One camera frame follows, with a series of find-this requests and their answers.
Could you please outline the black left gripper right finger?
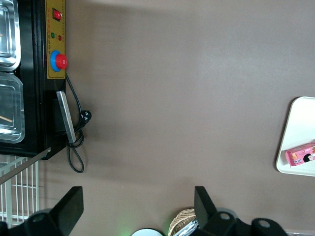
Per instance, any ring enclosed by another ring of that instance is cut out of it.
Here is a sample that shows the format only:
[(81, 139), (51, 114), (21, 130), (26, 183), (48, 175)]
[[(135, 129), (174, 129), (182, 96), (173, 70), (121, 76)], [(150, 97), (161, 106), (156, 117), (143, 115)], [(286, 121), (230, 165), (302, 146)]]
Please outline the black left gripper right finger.
[(203, 186), (194, 189), (194, 211), (198, 227), (195, 236), (286, 236), (286, 231), (275, 221), (255, 218), (243, 222), (228, 208), (216, 207)]

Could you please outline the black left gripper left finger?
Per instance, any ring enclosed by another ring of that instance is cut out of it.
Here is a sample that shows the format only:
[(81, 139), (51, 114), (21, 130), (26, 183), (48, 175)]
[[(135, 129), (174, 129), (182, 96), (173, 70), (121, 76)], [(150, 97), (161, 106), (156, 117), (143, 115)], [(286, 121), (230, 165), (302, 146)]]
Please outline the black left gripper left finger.
[(34, 213), (24, 223), (7, 228), (8, 236), (68, 236), (84, 211), (83, 188), (72, 187), (52, 208)]

